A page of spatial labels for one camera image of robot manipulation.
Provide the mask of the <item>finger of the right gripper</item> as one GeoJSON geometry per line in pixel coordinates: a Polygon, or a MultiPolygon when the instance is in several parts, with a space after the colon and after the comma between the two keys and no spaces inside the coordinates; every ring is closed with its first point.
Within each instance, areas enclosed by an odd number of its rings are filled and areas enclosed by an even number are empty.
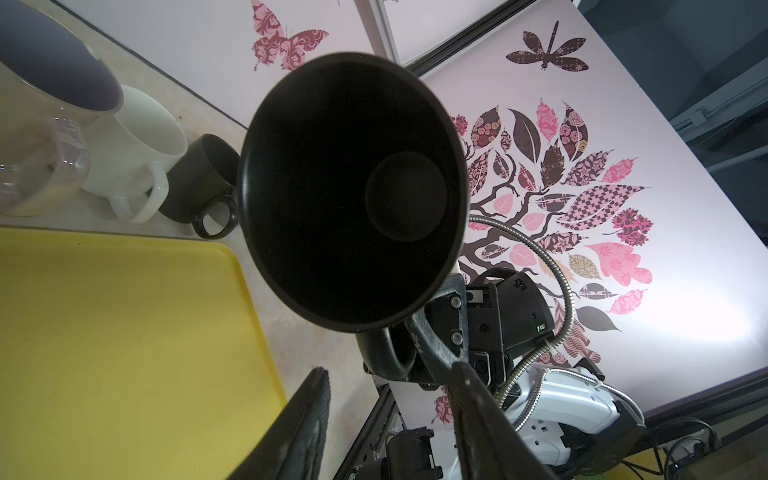
{"type": "Polygon", "coordinates": [[[447,384],[453,364],[467,363],[469,358],[468,308],[462,275],[450,274],[405,326],[416,352],[407,380],[447,384]]]}

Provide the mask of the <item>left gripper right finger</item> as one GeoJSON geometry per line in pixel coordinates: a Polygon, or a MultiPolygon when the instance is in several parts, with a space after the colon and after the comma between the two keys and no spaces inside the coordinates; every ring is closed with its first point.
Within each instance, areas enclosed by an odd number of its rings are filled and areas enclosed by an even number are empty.
{"type": "Polygon", "coordinates": [[[475,371],[452,365],[448,380],[461,475],[464,479],[553,479],[514,431],[475,371]]]}

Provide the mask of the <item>black white mug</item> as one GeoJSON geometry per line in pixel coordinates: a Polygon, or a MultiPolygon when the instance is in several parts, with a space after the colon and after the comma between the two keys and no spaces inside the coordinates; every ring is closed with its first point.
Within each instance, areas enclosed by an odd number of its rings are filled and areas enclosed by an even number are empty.
{"type": "Polygon", "coordinates": [[[238,183],[255,265],[315,325],[397,325],[456,274],[464,153],[440,101],[388,60],[335,53],[284,77],[253,117],[238,183]]]}

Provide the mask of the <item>pink beige mug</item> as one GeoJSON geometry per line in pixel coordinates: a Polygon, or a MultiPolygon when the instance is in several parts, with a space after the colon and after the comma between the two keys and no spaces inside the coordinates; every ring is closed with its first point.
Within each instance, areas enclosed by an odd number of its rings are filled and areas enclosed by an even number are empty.
{"type": "Polygon", "coordinates": [[[74,197],[91,160],[86,126],[114,114],[121,86],[67,27],[1,4],[1,212],[37,216],[74,197]]]}

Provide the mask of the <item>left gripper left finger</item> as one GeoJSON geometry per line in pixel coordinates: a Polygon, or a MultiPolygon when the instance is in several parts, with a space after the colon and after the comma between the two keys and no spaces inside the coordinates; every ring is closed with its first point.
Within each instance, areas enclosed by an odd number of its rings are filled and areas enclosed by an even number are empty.
{"type": "Polygon", "coordinates": [[[310,371],[231,479],[317,479],[329,422],[329,373],[310,371]]]}

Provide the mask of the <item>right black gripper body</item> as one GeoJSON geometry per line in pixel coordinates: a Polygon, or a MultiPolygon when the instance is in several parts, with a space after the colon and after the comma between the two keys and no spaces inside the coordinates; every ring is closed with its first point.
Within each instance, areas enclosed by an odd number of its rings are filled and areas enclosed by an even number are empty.
{"type": "Polygon", "coordinates": [[[486,387],[496,390],[509,377],[515,359],[554,338],[555,320],[525,273],[492,268],[465,285],[467,363],[486,387]]]}

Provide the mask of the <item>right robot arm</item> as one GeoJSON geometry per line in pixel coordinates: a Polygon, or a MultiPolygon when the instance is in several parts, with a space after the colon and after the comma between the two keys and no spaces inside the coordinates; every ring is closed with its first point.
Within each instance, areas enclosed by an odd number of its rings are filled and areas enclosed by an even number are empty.
{"type": "MultiPolygon", "coordinates": [[[[549,308],[526,274],[494,268],[470,284],[451,275],[413,318],[356,339],[367,371],[391,382],[404,424],[433,431],[437,465],[456,479],[448,365],[464,361],[496,394],[524,355],[543,348],[553,356],[564,330],[564,308],[549,308]]],[[[588,358],[573,368],[537,358],[501,408],[536,459],[565,477],[613,468],[646,431],[636,404],[588,358]]]]}

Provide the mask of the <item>white ribbed mug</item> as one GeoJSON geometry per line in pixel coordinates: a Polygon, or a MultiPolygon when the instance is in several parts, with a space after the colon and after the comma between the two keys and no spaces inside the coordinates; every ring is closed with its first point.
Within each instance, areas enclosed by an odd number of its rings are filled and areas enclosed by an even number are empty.
{"type": "Polygon", "coordinates": [[[119,220],[139,224],[166,200],[168,172],[186,154],[188,141],[158,101],[131,86],[121,90],[116,113],[84,129],[90,167],[82,189],[107,199],[119,220]]]}

